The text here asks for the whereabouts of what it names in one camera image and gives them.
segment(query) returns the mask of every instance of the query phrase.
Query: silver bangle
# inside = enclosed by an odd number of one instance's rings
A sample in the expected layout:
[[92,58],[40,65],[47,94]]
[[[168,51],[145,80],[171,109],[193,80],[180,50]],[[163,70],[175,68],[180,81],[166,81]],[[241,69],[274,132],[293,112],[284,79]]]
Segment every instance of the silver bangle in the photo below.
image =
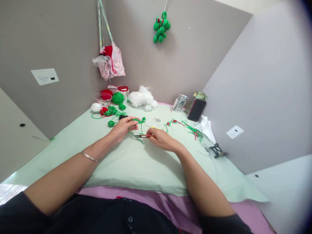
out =
[[95,162],[100,162],[101,160],[95,160],[94,158],[90,157],[89,155],[87,155],[85,152],[81,151],[82,155],[83,156],[86,156],[88,159],[91,159],[92,161],[95,161]]

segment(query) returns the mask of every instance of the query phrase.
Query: mint green cloth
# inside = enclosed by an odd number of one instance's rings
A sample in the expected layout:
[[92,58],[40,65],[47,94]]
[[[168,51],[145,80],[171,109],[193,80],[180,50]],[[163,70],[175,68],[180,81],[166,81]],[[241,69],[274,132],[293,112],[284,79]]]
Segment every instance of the mint green cloth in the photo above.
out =
[[[164,124],[173,118],[178,121],[187,119],[183,111],[171,112],[170,107],[166,105],[159,105],[151,112],[146,112],[143,107],[133,108],[129,103],[125,105],[127,115],[140,119],[146,117],[146,125],[164,130],[166,130]],[[67,126],[49,146],[9,177],[5,183],[29,186],[71,156],[105,136],[111,130],[107,123],[112,117],[93,119],[92,113],[91,110],[87,110]],[[154,122],[155,117],[161,119],[161,122]],[[188,124],[196,126],[198,122],[188,120]],[[149,129],[148,126],[143,124],[143,133]],[[245,199],[268,201],[229,159],[226,157],[215,159],[202,155],[208,153],[198,140],[195,141],[189,129],[181,124],[171,123],[168,130],[173,138],[190,151],[230,202],[240,202]],[[143,139],[143,142],[145,145],[134,139],[132,134],[127,134],[124,140],[99,163],[84,187],[106,185],[152,190],[177,196],[188,195],[185,176],[177,156],[157,148],[148,139]],[[207,146],[213,145],[206,137],[203,143]]]

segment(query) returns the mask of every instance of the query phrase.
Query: person's left hand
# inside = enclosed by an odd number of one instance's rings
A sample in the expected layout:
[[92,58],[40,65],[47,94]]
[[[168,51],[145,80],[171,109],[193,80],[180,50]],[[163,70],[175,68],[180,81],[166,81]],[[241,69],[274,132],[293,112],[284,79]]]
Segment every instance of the person's left hand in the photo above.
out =
[[139,126],[137,121],[132,121],[133,119],[138,119],[137,117],[129,116],[119,120],[119,122],[113,127],[110,133],[107,135],[115,144],[118,144],[126,136],[126,134],[133,130],[138,130]]

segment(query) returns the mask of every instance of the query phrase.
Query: white stuffing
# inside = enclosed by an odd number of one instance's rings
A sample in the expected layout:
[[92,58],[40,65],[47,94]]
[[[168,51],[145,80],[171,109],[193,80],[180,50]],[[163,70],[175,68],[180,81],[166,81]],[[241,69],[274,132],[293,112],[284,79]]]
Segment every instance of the white stuffing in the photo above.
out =
[[145,106],[147,111],[152,111],[152,108],[155,109],[158,105],[149,88],[143,85],[140,85],[139,91],[130,93],[128,99],[134,107]]
[[101,111],[102,110],[102,105],[101,104],[99,104],[99,103],[93,103],[92,105],[91,105],[91,110],[93,111],[93,112],[99,112],[99,111]]

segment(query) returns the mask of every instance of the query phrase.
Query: hanging green crochet decoration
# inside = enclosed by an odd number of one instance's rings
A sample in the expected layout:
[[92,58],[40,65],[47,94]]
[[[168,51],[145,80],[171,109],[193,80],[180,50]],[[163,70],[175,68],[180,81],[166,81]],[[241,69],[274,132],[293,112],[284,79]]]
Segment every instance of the hanging green crochet decoration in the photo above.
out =
[[163,12],[162,18],[159,16],[156,18],[156,22],[154,24],[154,30],[156,31],[156,35],[154,36],[154,43],[158,41],[161,43],[164,38],[167,37],[166,32],[170,29],[171,25],[167,20],[167,12]]

